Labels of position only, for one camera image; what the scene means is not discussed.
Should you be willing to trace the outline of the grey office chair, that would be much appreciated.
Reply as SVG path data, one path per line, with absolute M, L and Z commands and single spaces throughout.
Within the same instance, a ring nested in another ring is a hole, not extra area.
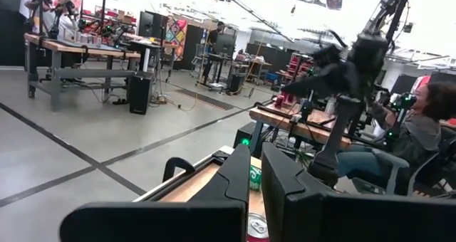
M 401 177 L 401 170 L 410 166 L 405 160 L 378 151 L 391 166 L 388 177 L 354 171 L 348 175 L 358 192 L 401 196 L 429 196 L 456 199 L 456 128 L 442 127 L 436 152 L 426 155 L 425 161 Z

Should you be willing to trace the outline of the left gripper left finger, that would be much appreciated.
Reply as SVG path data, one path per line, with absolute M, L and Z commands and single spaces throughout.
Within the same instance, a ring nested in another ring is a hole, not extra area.
M 70 212 L 60 242 L 247 242 L 250 152 L 239 145 L 186 202 L 98 202 Z

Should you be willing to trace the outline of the green soda can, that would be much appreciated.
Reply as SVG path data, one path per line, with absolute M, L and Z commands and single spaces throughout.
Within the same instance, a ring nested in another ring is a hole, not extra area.
M 261 189 L 261 180 L 261 169 L 251 165 L 249 170 L 249 188 L 254 191 L 259 191 Z

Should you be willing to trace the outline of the colourful mural panel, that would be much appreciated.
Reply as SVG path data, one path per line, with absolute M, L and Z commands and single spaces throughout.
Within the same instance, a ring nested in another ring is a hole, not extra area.
M 167 44 L 175 46 L 174 61 L 181 61 L 185 50 L 188 22 L 183 19 L 167 17 L 165 40 Z

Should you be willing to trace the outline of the person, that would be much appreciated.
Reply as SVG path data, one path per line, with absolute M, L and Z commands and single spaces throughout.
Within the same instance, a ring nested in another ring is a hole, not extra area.
M 410 176 L 439 150 L 442 137 L 440 121 L 456 117 L 456 84 L 428 83 L 417 88 L 413 95 L 416 101 L 400 125 L 398 138 L 386 150 L 409 164 L 399 168 L 396 177 L 395 191 L 404 196 Z M 393 164 L 381 159 L 368 145 L 352 144 L 336 156 L 340 178 L 355 174 L 390 178 Z
M 216 51 L 214 50 L 214 46 L 217 43 L 218 35 L 223 32 L 224 30 L 224 22 L 219 21 L 217 23 L 216 29 L 212 30 L 209 32 L 209 35 L 207 37 L 207 52 L 208 53 L 213 53 L 215 54 Z M 204 67 L 204 72 L 203 72 L 203 82 L 206 83 L 207 79 L 209 77 L 209 72 L 212 68 L 212 62 L 213 60 L 209 57 L 206 63 L 206 66 Z

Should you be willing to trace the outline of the red beverage can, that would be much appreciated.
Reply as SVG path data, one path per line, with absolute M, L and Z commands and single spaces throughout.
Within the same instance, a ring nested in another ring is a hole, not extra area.
M 267 222 L 263 216 L 249 213 L 247 221 L 247 242 L 269 242 Z

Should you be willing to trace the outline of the black box green light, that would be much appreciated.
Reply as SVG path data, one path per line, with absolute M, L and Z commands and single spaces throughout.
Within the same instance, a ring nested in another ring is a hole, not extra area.
M 255 142 L 252 142 L 254 135 L 256 134 L 256 125 L 257 124 L 255 122 L 250 122 L 243 127 L 240 127 L 237 130 L 236 136 L 234 138 L 233 148 L 237 147 L 239 144 L 244 144 L 248 146 L 251 154 L 254 155 L 254 151 L 257 147 L 257 144 L 259 143 L 259 137 L 256 138 Z

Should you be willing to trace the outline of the black hook bracket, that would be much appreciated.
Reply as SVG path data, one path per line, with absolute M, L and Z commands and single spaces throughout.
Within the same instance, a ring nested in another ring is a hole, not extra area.
M 195 168 L 187 160 L 179 157 L 171 157 L 165 164 L 165 170 L 162 177 L 162 182 L 166 182 L 175 175 L 176 168 L 183 169 L 185 173 L 192 174 L 195 172 Z

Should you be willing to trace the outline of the workbench with grey legs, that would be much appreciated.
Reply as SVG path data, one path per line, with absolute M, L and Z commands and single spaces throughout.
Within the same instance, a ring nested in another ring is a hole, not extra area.
M 129 51 L 117 51 L 114 48 L 101 46 L 90 48 L 85 45 L 75 45 L 68 41 L 58 41 L 30 33 L 24 34 L 26 42 L 26 72 L 28 97 L 34 99 L 36 91 L 40 90 L 51 98 L 52 111 L 61 108 L 61 94 L 72 90 L 101 90 L 102 97 L 98 98 L 101 103 L 107 102 L 112 97 L 112 91 L 124 88 L 124 85 L 112 83 L 113 78 L 130 78 L 134 76 L 134 67 L 140 54 Z M 48 65 L 50 75 L 47 83 L 40 81 L 37 71 L 38 51 L 48 50 L 51 52 L 51 63 Z M 72 68 L 64 66 L 63 57 L 67 54 L 79 58 L 91 55 L 105 56 L 106 67 L 98 68 Z
M 279 110 L 276 109 L 273 104 L 269 104 L 267 106 L 257 106 L 250 110 L 250 118 L 256 121 L 254 133 L 249 145 L 250 152 L 253 153 L 256 146 L 262 141 L 262 127 L 264 125 L 269 125 L 272 128 L 272 132 L 275 129 L 286 130 L 289 134 L 309 139 L 310 144 L 319 148 L 319 151 L 313 156 L 313 158 L 315 158 L 329 140 L 331 128 L 310 123 L 309 120 L 328 121 L 328 117 L 326 116 L 326 113 L 314 110 L 308 116 L 307 122 L 297 122 L 294 124 L 291 121 L 291 112 L 294 109 L 295 107 L 292 107 L 291 109 L 282 108 Z

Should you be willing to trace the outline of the black computer tower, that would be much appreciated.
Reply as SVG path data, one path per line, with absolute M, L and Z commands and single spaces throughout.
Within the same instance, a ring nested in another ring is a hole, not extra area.
M 150 103 L 151 79 L 134 76 L 128 82 L 129 111 L 133 114 L 145 115 Z

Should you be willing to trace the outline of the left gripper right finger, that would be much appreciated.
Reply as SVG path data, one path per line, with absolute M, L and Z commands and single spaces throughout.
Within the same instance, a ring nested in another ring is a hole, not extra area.
M 270 242 L 456 242 L 456 201 L 338 193 L 262 145 Z

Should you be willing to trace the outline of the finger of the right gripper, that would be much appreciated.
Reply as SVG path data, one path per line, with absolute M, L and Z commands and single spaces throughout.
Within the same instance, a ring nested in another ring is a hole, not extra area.
M 291 94 L 291 95 L 295 95 L 297 97 L 305 97 L 309 94 L 311 90 L 307 90 L 306 92 L 302 92 L 302 93 L 288 93 L 288 94 Z M 312 90 L 314 92 L 317 92 L 319 95 L 329 95 L 330 94 L 330 88 L 328 87 L 327 84 L 325 84 L 324 87 L 321 87 L 317 90 Z
M 302 93 L 307 90 L 317 90 L 324 87 L 325 80 L 321 76 L 301 76 L 299 80 L 292 82 L 282 88 L 285 93 Z

